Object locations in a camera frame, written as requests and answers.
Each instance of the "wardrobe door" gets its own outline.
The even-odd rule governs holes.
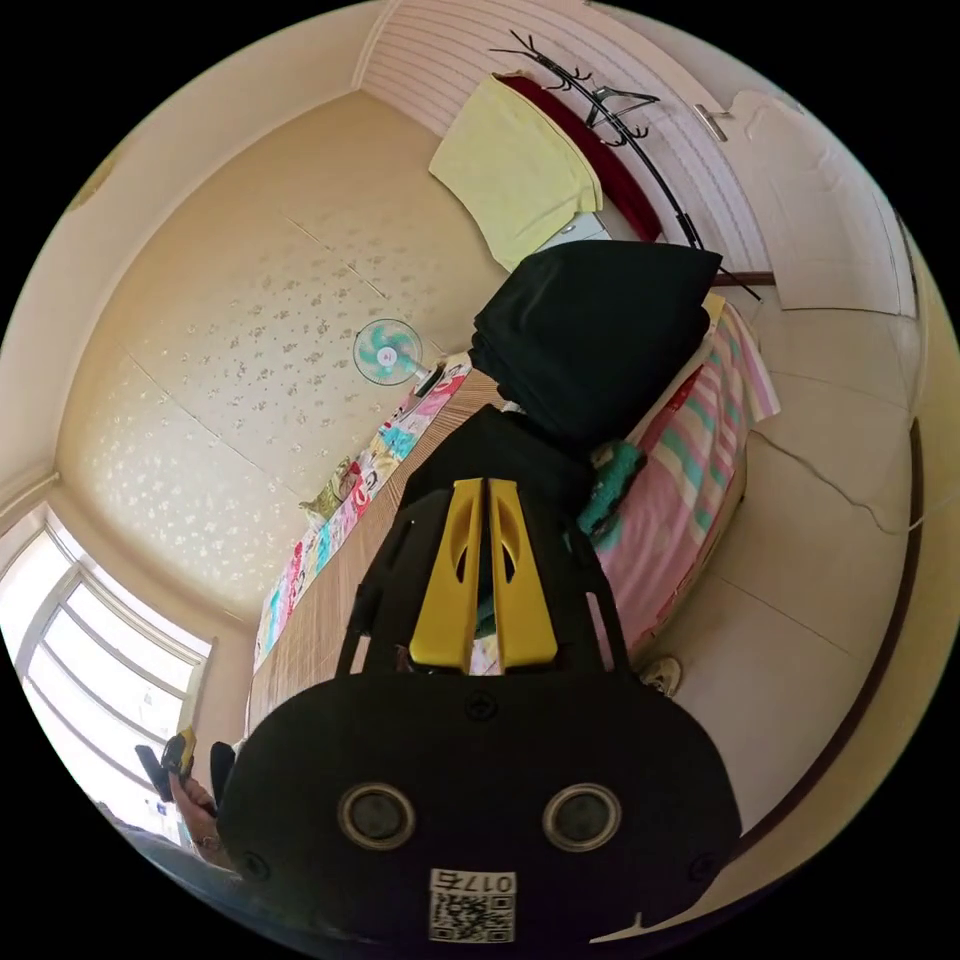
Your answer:
[[[748,90],[715,120],[760,225],[784,309],[916,316],[896,214],[823,124]]]

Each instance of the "coat rack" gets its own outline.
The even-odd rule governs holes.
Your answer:
[[[554,86],[544,87],[545,90],[562,90],[563,92],[567,92],[568,90],[576,90],[577,93],[588,100],[590,103],[590,113],[587,114],[587,118],[584,120],[584,124],[587,126],[587,128],[590,130],[595,130],[601,124],[608,123],[616,131],[618,134],[617,140],[611,141],[601,138],[601,143],[608,147],[614,148],[629,146],[633,150],[647,170],[650,171],[650,175],[657,182],[657,186],[660,188],[660,191],[667,198],[667,201],[673,208],[674,213],[676,214],[677,222],[680,224],[680,229],[683,230],[683,235],[686,237],[687,243],[697,250],[703,250],[703,241],[700,239],[700,234],[697,231],[696,226],[694,226],[693,220],[690,218],[690,214],[680,206],[679,201],[677,200],[673,191],[667,185],[667,182],[661,176],[660,171],[656,168],[650,157],[647,156],[646,151],[640,146],[639,141],[643,140],[647,136],[647,134],[650,132],[650,128],[644,127],[641,130],[639,126],[636,126],[631,130],[623,120],[623,117],[626,114],[631,113],[634,110],[649,106],[651,103],[659,103],[660,98],[651,96],[647,93],[634,93],[628,90],[616,90],[613,87],[607,86],[597,87],[594,90],[590,90],[584,86],[584,83],[591,79],[593,76],[592,71],[584,75],[580,73],[579,67],[574,67],[573,73],[570,73],[569,70],[561,67],[560,64],[555,60],[551,60],[550,57],[546,56],[546,54],[541,53],[534,45],[532,35],[528,34],[527,39],[524,40],[523,37],[516,32],[516,30],[511,30],[510,33],[523,49],[509,50],[502,47],[492,47],[490,52],[512,53],[517,56],[526,57],[528,60],[533,60],[535,63],[540,64],[540,66],[545,70],[549,70],[560,80],[560,83],[555,84]],[[612,111],[606,106],[606,101],[610,97],[621,97],[623,99],[633,100],[634,103],[624,107],[622,110]],[[751,290],[750,287],[741,282],[734,274],[730,273],[728,270],[725,270],[723,267],[720,267],[720,272],[725,273],[739,286],[743,287],[743,289],[746,290],[756,300],[762,300],[762,297],[760,297],[758,293],[756,293],[754,290]]]

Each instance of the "hand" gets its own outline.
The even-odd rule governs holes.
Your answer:
[[[210,794],[193,777],[188,777],[183,784],[175,773],[169,774],[169,777],[174,803],[180,811],[180,816],[183,817],[184,825],[193,842],[199,843],[205,837],[216,837],[216,818],[203,806],[204,804],[213,806],[213,798]]]

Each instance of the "label sticker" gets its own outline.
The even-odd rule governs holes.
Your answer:
[[[515,873],[430,871],[430,939],[444,943],[512,943]]]

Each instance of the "door handle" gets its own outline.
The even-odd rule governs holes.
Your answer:
[[[720,117],[723,120],[732,120],[733,114],[729,110],[724,110],[721,113],[711,113],[702,103],[695,103],[693,109],[697,111],[697,116],[704,122],[707,129],[721,142],[727,142],[727,135],[720,129],[720,124],[717,123],[716,118]]]

